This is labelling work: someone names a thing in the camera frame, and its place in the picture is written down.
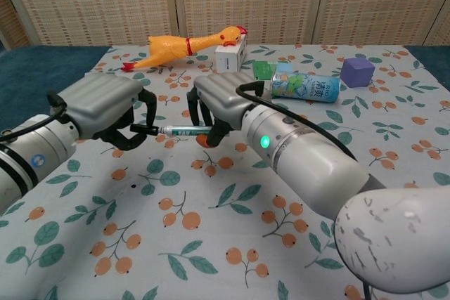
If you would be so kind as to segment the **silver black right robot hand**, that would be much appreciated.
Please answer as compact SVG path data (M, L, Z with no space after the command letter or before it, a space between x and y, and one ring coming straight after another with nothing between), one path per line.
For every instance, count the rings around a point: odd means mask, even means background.
M255 104L236 93L236 88L252 82L250 75L243 72L226 72L199 76L194 87L187 93L188 109L193 125L199 126L197 106L200 106L208 134L196 136L197 142L205 148L218 146L230 131L240 131L242 120Z

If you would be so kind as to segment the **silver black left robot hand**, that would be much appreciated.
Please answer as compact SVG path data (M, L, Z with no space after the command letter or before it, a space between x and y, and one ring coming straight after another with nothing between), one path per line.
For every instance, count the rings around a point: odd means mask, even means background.
M141 82L111 74L87 73L58 93L65 103L63 121L71 121L80 139L101 139L128 151L140 146L154 132L156 95ZM135 103L147 107L146 123L134 125Z

